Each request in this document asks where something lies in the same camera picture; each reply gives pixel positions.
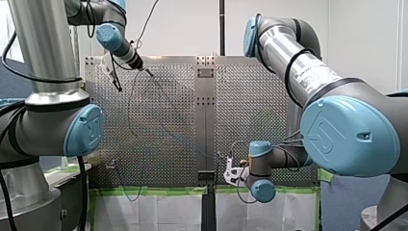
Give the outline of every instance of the metal frame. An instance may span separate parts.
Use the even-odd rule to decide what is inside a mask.
[[[266,70],[263,69],[263,67],[255,60],[255,59],[248,59],[244,57],[213,57],[213,56],[198,56],[198,57],[142,57],[144,59],[144,62],[147,67],[155,66],[156,68],[160,68],[160,65],[163,65],[163,68],[177,68],[178,64],[189,64],[191,68],[194,69],[191,79],[193,81],[193,92],[191,97],[193,97],[193,101],[191,102],[193,104],[193,129],[194,129],[194,139],[195,139],[195,170],[190,171],[191,174],[194,174],[194,177],[196,179],[196,182],[189,182],[189,184],[180,184],[180,183],[171,183],[168,182],[166,184],[149,184],[149,182],[142,182],[145,185],[149,186],[161,186],[161,187],[184,187],[184,186],[196,186],[196,185],[207,185],[211,186],[213,184],[224,184],[223,178],[222,178],[222,172],[224,168],[224,160],[221,160],[219,156],[224,156],[226,155],[225,150],[229,150],[229,146],[226,146],[229,141],[226,141],[225,145],[223,148],[219,148],[221,144],[217,143],[217,139],[225,139],[225,134],[223,135],[224,137],[218,137],[220,136],[219,129],[221,129],[222,124],[217,124],[220,120],[217,118],[218,116],[225,116],[222,115],[223,110],[227,110],[228,107],[234,107],[234,105],[230,105],[227,108],[225,106],[228,103],[229,98],[223,97],[224,93],[231,93],[231,92],[225,92],[224,89],[222,88],[222,81],[223,81],[223,75],[228,74],[225,73],[225,71],[229,71],[229,69],[233,70],[233,75],[240,75],[237,81],[242,81],[240,86],[245,86],[245,84],[250,83],[251,85],[246,86],[246,88],[253,88],[249,89],[247,93],[250,95],[255,95],[254,97],[254,102],[251,102],[251,104],[254,105],[253,109],[256,111],[259,107],[267,107],[267,110],[270,111],[276,111],[278,113],[278,116],[281,117],[281,119],[285,119],[284,122],[280,122],[277,124],[276,128],[266,128],[266,132],[263,131],[261,133],[256,133],[258,134],[256,137],[251,138],[251,139],[263,139],[263,140],[269,140],[272,139],[273,141],[277,142],[283,139],[285,135],[288,134],[287,127],[296,127],[293,126],[293,124],[288,124],[288,123],[293,123],[293,121],[297,121],[296,119],[289,120],[287,119],[287,115],[293,115],[293,108],[288,109],[288,97],[286,95],[286,92],[283,88],[283,83],[274,75],[271,75],[268,73]],[[100,103],[100,99],[95,97],[96,92],[95,90],[97,87],[95,83],[95,78],[96,76],[99,76],[98,81],[106,81],[107,84],[104,86],[105,88],[108,89],[99,89],[101,90],[102,94],[107,93],[109,95],[108,97],[111,96],[111,91],[115,91],[114,88],[111,88],[111,84],[108,83],[108,77],[101,77],[103,76],[103,72],[100,70],[99,67],[97,67],[100,63],[102,62],[102,59],[100,57],[87,57],[86,59],[86,73],[87,73],[87,91],[91,96],[91,99],[94,100],[96,103]],[[245,73],[240,73],[240,71],[244,69],[244,72],[246,74],[250,73],[250,76],[245,76]],[[129,84],[129,80],[126,79],[128,77],[125,77],[127,72],[122,72],[124,70],[120,70],[119,68],[116,69],[118,71],[119,78],[122,80],[122,86],[125,88],[125,92],[123,93],[118,93],[115,94],[117,95],[118,99],[125,100],[126,96],[123,96],[123,94],[126,94],[126,84]],[[260,86],[264,84],[270,84],[270,95],[268,92],[268,89],[265,88],[265,86]],[[239,90],[234,90],[235,94],[237,95],[229,95],[228,97],[234,98],[240,96]],[[278,97],[276,99],[276,103],[279,105],[278,108],[273,108],[275,104],[268,103],[271,98],[273,97]],[[248,108],[246,106],[243,106],[242,109],[237,109],[234,111],[234,113],[245,113],[247,112]],[[244,116],[244,119],[251,119],[251,115]],[[254,129],[257,129],[259,124],[262,124],[263,121],[257,120],[255,123],[257,126]],[[247,124],[244,127],[242,124],[231,124],[231,126],[236,126],[239,128],[237,131],[239,133],[245,134],[246,136],[249,136],[252,133],[245,133],[246,131],[244,130],[247,127]],[[270,134],[274,135],[277,133],[276,137],[269,137]],[[242,146],[239,148],[239,156],[237,156],[235,159],[238,161],[240,158],[241,159],[246,159],[247,155],[247,149],[246,146]],[[112,184],[92,184],[92,187],[115,187],[118,186],[118,181],[117,177],[115,176],[116,173],[112,172],[107,173],[107,170],[104,169],[106,162],[108,159],[106,157],[97,157],[96,158],[96,163],[100,163],[98,167],[96,167],[93,170],[93,174],[96,173],[102,174],[99,175],[98,178],[95,178],[97,180],[112,180]],[[198,172],[199,171],[217,171],[218,174],[216,174],[216,179],[210,180],[210,181],[198,181]],[[299,173],[293,173],[291,171],[288,171],[286,169],[275,169],[272,173],[273,176],[273,182],[276,185],[282,185],[282,186],[316,186],[319,184],[318,178],[317,178],[317,168],[316,167],[305,167],[302,169]],[[132,185],[135,184],[135,181],[128,181],[125,182],[126,185]]]

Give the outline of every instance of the green tape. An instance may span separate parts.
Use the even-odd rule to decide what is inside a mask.
[[[98,189],[92,190],[95,196],[121,196],[137,195],[139,193],[140,187],[126,187],[126,188],[112,188],[112,189]],[[206,187],[185,187],[185,188],[152,188],[152,187],[141,187],[140,195],[157,195],[157,196],[180,196],[180,195],[200,195],[207,194]]]
[[[319,168],[318,170],[318,178],[320,181],[325,181],[330,183],[333,179],[333,174],[324,170],[323,168]]]
[[[56,171],[59,171],[59,172],[77,172],[78,171],[79,172],[79,167],[71,166],[71,167],[66,167],[63,170],[60,170],[60,167],[54,167],[54,168],[47,170],[46,173],[53,173]]]
[[[319,187],[275,187],[277,193],[296,193],[296,194],[316,194],[319,192]],[[248,193],[247,187],[240,187],[240,193]],[[217,186],[216,193],[231,194],[237,193],[237,188],[235,186]]]
[[[95,229],[95,208],[96,208],[96,198],[97,196],[89,192],[89,211],[88,211],[88,221],[89,221],[89,231],[94,231]]]

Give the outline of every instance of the metal bracket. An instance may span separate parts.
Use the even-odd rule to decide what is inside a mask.
[[[197,78],[214,78],[213,68],[198,68]]]
[[[216,173],[213,170],[198,171],[198,185],[208,186],[213,185],[216,180]]]

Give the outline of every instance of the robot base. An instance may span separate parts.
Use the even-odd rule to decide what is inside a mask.
[[[18,231],[61,231],[61,210],[61,192],[53,189],[48,200],[15,214],[15,225]],[[7,215],[0,217],[0,230],[11,231]]]

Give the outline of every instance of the small object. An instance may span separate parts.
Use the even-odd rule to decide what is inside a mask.
[[[68,211],[62,209],[61,210],[61,219],[65,219],[65,218],[68,218]]]
[[[232,161],[233,161],[232,157],[227,158],[226,170],[224,171],[224,179],[226,183],[237,187],[239,183],[239,179],[240,181],[244,182],[245,181],[244,179],[248,177],[249,168],[248,167],[232,167]]]
[[[116,169],[116,160],[113,159],[105,164],[105,169]]]
[[[248,165],[247,160],[240,160],[240,167],[245,167],[246,165]]]

